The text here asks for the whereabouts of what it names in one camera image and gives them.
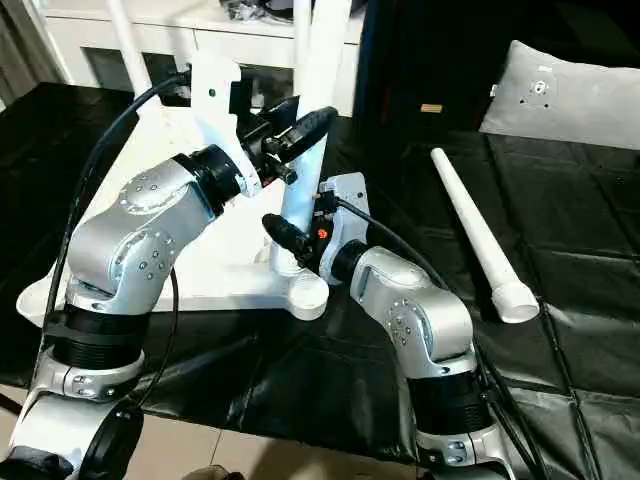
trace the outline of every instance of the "white pole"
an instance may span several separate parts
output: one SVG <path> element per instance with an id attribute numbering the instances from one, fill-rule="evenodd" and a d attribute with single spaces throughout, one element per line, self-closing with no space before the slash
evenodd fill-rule
<path id="1" fill-rule="evenodd" d="M 311 32 L 311 0 L 293 0 L 293 27 L 296 65 L 293 71 L 293 90 L 296 95 L 302 91 L 304 63 L 309 52 Z"/>
<path id="2" fill-rule="evenodd" d="M 309 50 L 304 62 L 298 118 L 312 110 L 333 104 L 333 93 L 347 33 L 351 0 L 318 0 L 313 11 Z M 300 155 L 295 163 L 298 180 L 287 186 L 282 216 L 303 232 L 309 230 L 313 195 L 318 190 L 326 137 Z M 299 267 L 293 255 L 274 243 L 271 264 L 281 274 Z"/>
<path id="3" fill-rule="evenodd" d="M 540 311 L 533 293 L 516 275 L 444 151 L 434 148 L 431 158 L 489 280 L 500 318 L 506 323 L 531 320 Z"/>
<path id="4" fill-rule="evenodd" d="M 111 14 L 111 23 L 116 30 L 116 36 L 120 43 L 122 58 L 133 85 L 133 93 L 137 97 L 151 88 L 151 78 L 142 58 L 142 53 L 136 44 L 131 21 L 122 0 L 107 0 L 107 6 Z M 159 107 L 161 105 L 160 99 L 154 97 L 145 106 L 149 104 Z"/>

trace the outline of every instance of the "white cabinet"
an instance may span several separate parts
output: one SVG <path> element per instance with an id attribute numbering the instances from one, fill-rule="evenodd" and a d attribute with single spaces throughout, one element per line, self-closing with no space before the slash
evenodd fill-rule
<path id="1" fill-rule="evenodd" d="M 126 7 L 152 80 L 154 68 L 159 77 L 167 66 L 185 64 L 194 50 L 209 49 L 246 65 L 252 75 L 258 71 L 256 78 L 263 84 L 270 78 L 266 83 L 276 85 L 274 95 L 290 93 L 294 66 L 291 25 L 231 21 L 219 0 L 128 0 Z M 48 0 L 41 14 L 70 83 L 130 87 L 104 0 Z M 334 106 L 341 115 L 350 116 L 353 108 L 363 19 L 364 11 L 352 17 L 345 39 L 334 94 Z"/>

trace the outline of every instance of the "white tripod base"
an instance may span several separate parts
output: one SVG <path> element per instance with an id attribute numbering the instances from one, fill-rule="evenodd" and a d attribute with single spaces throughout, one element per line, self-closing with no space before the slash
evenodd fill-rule
<path id="1" fill-rule="evenodd" d="M 215 63 L 217 68 L 200 68 Z M 202 75 L 207 81 L 202 82 Z M 208 144 L 208 137 L 225 135 L 216 126 L 230 117 L 228 97 L 231 81 L 239 79 L 234 62 L 200 52 L 193 59 L 192 105 L 194 108 L 160 106 L 147 109 L 132 132 L 104 182 L 92 199 L 82 221 L 108 208 L 126 182 L 140 172 L 178 153 L 190 153 Z M 196 85 L 215 88 L 220 121 L 199 116 Z M 208 103 L 210 114 L 215 105 Z M 284 184 L 277 180 L 252 198 L 240 195 L 225 206 L 225 213 L 180 254 L 175 269 L 180 285 L 181 310 L 242 310 L 282 308 L 301 320 L 318 318 L 326 308 L 329 288 L 324 280 L 309 270 L 277 273 L 268 259 L 256 261 L 269 245 L 270 238 L 261 223 L 266 213 L 280 213 Z M 49 275 L 27 287 L 18 297 L 18 312 L 32 323 L 42 326 L 46 299 L 51 285 Z M 58 292 L 57 307 L 64 304 L 64 291 L 70 273 L 65 268 Z M 170 281 L 164 285 L 155 311 L 169 311 L 172 306 Z"/>

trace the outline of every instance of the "white shelf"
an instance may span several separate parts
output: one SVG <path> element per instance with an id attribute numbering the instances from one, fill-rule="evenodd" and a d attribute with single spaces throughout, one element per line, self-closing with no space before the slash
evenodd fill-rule
<path id="1" fill-rule="evenodd" d="M 293 25 L 272 19 L 230 20 L 219 0 L 128 0 L 133 23 L 293 38 Z M 49 18 L 110 21 L 104 0 L 43 0 L 42 14 Z M 365 9 L 352 15 L 345 43 L 360 44 Z"/>

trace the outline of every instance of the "black plastic sheet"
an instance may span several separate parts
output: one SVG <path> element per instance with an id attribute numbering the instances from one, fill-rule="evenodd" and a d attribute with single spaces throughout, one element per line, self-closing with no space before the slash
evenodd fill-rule
<path id="1" fill-rule="evenodd" d="M 39 107 L 43 101 L 53 108 Z M 121 93 L 48 85 L 0 116 L 0 381 L 28 382 L 39 336 L 15 313 L 15 297 L 50 267 L 83 158 L 127 101 Z M 429 159 L 434 146 L 445 148 L 540 299 L 538 319 L 499 323 Z M 324 175 L 350 171 L 365 174 L 372 214 L 429 256 L 466 303 L 480 342 L 534 425 L 552 477 L 640 478 L 638 152 L 479 133 L 355 129 L 341 119 Z M 149 373 L 140 389 L 160 362 L 169 324 L 170 314 L 152 316 Z M 414 460 L 411 406 L 393 348 L 344 287 L 332 292 L 326 314 L 308 323 L 279 311 L 183 312 L 170 364 L 145 407 L 190 422 Z"/>

